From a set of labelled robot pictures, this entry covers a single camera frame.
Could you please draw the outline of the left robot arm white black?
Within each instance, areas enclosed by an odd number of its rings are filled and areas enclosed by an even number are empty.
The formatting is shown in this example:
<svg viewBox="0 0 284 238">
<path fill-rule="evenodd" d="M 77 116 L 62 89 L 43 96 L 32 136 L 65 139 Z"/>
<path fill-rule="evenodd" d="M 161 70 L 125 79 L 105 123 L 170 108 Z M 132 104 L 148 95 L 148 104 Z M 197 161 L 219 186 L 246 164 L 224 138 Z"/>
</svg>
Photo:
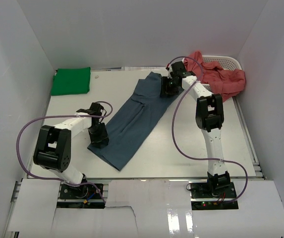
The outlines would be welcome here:
<svg viewBox="0 0 284 238">
<path fill-rule="evenodd" d="M 90 144 L 98 149 L 109 143 L 109 136 L 103 118 L 107 112 L 102 101 L 93 102 L 88 109 L 79 109 L 67 120 L 56 125 L 41 127 L 33 163 L 55 174 L 71 186 L 71 192 L 78 198 L 88 192 L 85 175 L 71 165 L 72 139 L 88 131 Z"/>
</svg>

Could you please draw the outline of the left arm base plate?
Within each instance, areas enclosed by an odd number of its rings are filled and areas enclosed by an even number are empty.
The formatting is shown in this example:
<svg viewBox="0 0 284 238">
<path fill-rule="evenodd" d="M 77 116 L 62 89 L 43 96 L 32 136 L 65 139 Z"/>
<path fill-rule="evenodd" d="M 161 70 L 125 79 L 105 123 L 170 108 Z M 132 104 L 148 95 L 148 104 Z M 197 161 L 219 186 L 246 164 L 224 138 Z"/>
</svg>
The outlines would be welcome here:
<svg viewBox="0 0 284 238">
<path fill-rule="evenodd" d="M 71 187 L 62 184 L 59 188 L 57 208 L 74 209 L 104 209 L 105 203 L 102 201 L 99 192 L 104 196 L 104 185 L 96 183 L 86 185 L 83 188 Z"/>
</svg>

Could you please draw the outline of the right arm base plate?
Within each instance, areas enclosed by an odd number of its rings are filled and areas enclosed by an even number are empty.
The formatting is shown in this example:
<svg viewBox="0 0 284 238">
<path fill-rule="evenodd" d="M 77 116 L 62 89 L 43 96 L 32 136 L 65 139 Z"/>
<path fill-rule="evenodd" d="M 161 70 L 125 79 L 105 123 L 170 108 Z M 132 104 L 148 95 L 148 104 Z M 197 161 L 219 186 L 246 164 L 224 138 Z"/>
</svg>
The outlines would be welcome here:
<svg viewBox="0 0 284 238">
<path fill-rule="evenodd" d="M 206 182 L 190 182 L 186 186 L 186 190 L 190 192 L 191 208 L 193 211 L 213 211 L 213 210 L 238 210 L 238 202 L 236 199 L 236 191 L 234 183 L 222 191 L 212 193 L 208 190 Z"/>
</svg>

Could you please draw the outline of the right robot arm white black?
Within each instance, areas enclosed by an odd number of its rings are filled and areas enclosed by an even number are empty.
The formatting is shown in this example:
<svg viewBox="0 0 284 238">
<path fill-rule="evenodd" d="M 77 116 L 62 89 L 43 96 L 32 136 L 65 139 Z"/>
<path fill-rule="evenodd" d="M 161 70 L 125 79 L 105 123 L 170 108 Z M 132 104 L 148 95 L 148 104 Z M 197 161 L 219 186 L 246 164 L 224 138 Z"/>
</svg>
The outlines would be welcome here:
<svg viewBox="0 0 284 238">
<path fill-rule="evenodd" d="M 187 71 L 182 61 L 166 67 L 167 76 L 161 79 L 161 97 L 186 91 L 196 102 L 195 121 L 201 129 L 208 156 L 208 179 L 205 192 L 217 198 L 230 186 L 230 176 L 224 162 L 221 129 L 224 123 L 223 100 L 220 94 L 208 90 L 195 73 Z"/>
</svg>

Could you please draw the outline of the blue t shirt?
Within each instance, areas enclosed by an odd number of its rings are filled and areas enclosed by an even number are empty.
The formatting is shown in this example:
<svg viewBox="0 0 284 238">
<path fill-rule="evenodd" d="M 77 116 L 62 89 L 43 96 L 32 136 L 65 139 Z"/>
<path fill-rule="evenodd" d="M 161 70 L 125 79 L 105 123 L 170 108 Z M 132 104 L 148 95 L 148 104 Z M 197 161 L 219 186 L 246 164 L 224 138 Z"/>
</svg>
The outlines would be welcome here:
<svg viewBox="0 0 284 238">
<path fill-rule="evenodd" d="M 88 150 L 121 171 L 133 158 L 177 95 L 160 97 L 161 75 L 150 72 L 138 80 L 133 94 L 107 123 L 109 143 Z"/>
</svg>

